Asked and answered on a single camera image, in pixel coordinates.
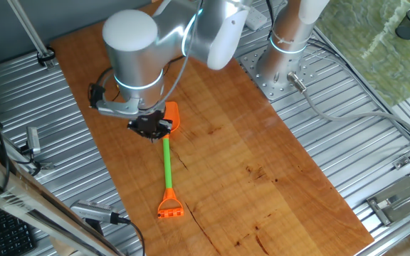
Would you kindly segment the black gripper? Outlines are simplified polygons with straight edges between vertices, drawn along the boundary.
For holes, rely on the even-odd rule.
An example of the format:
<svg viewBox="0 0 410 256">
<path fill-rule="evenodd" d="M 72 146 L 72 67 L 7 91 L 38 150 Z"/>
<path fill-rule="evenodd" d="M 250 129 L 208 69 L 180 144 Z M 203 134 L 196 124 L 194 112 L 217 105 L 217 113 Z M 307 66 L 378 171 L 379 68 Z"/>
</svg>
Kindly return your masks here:
<svg viewBox="0 0 410 256">
<path fill-rule="evenodd" d="M 163 118 L 164 114 L 156 111 L 149 115 L 139 116 L 136 120 L 130 120 L 127 128 L 153 142 L 171 134 L 173 121 Z"/>
</svg>

